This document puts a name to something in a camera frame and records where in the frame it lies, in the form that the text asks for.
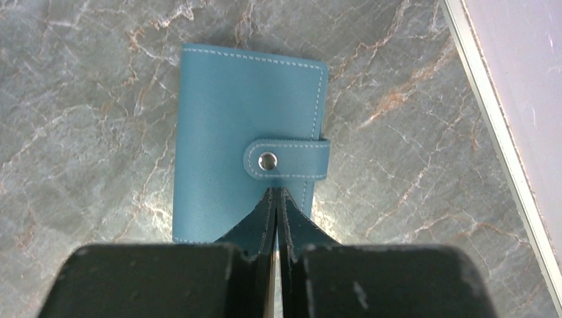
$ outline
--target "silver metal frame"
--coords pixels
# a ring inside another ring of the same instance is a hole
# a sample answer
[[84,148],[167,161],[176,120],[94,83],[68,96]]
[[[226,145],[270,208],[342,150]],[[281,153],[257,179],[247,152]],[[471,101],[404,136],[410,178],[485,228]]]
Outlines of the silver metal frame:
[[542,223],[533,192],[489,76],[464,0],[439,0],[455,39],[459,55],[476,95],[482,117],[492,137],[518,211],[553,298],[562,316],[562,274]]

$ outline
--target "gray marble countertop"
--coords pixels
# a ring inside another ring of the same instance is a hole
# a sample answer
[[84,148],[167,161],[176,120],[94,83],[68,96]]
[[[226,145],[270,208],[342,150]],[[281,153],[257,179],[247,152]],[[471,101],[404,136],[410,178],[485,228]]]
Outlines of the gray marble countertop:
[[502,317],[555,316],[437,1],[0,0],[0,34],[0,317],[82,244],[170,241],[183,42],[327,62],[315,221],[458,246]]

